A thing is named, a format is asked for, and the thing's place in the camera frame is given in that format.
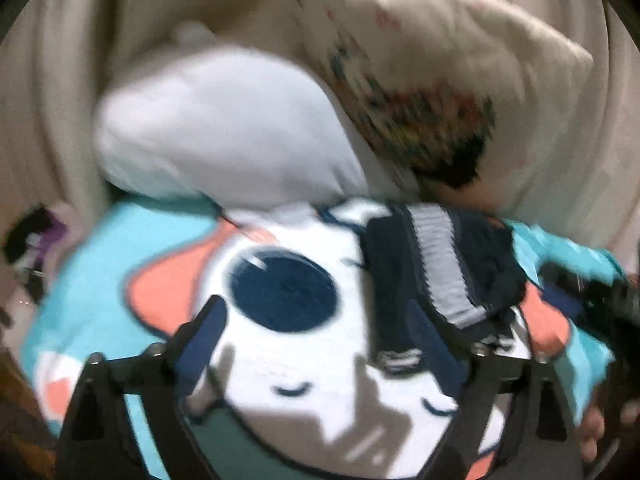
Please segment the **person right hand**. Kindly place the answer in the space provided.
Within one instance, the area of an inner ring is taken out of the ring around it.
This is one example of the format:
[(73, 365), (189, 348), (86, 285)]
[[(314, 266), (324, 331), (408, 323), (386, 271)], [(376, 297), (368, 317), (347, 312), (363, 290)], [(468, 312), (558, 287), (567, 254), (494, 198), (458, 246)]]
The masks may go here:
[[(631, 428), (639, 418), (639, 400), (627, 401), (620, 410), (620, 426)], [(586, 409), (582, 424), (578, 428), (578, 441), (582, 460), (586, 464), (594, 462), (598, 456), (598, 443), (605, 434), (605, 417), (596, 404)]]

